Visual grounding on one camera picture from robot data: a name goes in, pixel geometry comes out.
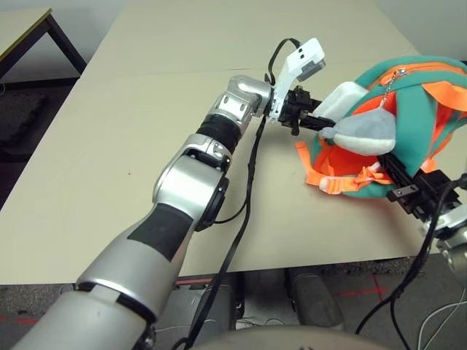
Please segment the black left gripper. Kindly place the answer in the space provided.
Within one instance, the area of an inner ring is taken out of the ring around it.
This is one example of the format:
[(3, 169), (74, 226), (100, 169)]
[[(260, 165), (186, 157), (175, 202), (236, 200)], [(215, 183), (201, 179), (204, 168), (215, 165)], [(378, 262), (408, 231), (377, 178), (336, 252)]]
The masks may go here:
[(310, 117), (322, 101), (310, 96), (310, 92), (304, 90), (301, 86), (296, 86), (289, 90), (282, 111), (279, 116), (279, 122), (282, 126), (288, 127), (292, 135), (298, 135), (300, 128), (306, 128), (313, 131), (320, 131), (324, 128), (332, 128), (334, 121), (324, 117)]

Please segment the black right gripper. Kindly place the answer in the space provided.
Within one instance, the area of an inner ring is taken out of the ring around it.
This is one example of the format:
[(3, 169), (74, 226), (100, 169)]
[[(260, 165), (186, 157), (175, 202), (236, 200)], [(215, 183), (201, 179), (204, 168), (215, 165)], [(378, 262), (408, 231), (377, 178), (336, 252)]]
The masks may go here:
[(395, 155), (380, 155), (379, 164), (395, 185), (386, 198), (398, 203), (407, 214), (421, 221), (430, 219), (450, 183), (449, 177), (442, 171), (418, 171), (410, 177), (405, 165)]

